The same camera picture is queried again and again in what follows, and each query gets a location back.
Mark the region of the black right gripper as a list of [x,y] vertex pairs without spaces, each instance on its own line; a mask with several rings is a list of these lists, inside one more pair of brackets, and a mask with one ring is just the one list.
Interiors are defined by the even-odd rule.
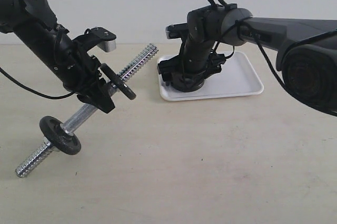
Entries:
[[183,41],[178,55],[157,65],[165,85],[173,86],[173,78],[177,75],[205,80],[220,73],[227,56],[217,53],[214,44],[214,40],[198,43],[188,38]]

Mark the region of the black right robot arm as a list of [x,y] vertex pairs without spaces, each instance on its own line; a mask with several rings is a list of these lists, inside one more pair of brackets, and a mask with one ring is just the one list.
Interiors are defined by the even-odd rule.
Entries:
[[219,44],[256,44],[261,53],[276,51],[269,68],[281,87],[300,103],[336,115],[336,21],[255,17],[234,4],[205,6],[190,11],[185,23],[166,28],[179,38],[179,53],[158,63],[162,81],[182,92],[200,89],[222,70],[228,56]]

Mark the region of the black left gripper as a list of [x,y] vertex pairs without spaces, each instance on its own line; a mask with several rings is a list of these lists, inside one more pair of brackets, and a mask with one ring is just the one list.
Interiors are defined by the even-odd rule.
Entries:
[[90,56],[78,42],[74,42],[67,32],[55,32],[52,42],[52,69],[61,80],[67,94],[53,96],[53,100],[72,95],[85,103],[108,114],[115,109],[109,94],[109,85],[101,78],[100,61]]

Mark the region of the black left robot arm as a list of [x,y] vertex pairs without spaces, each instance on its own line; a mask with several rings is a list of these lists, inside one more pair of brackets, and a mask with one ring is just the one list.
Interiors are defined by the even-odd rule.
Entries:
[[14,33],[80,101],[105,113],[114,109],[101,63],[87,52],[95,46],[108,52],[115,34],[94,27],[70,39],[47,0],[1,0],[1,33]]

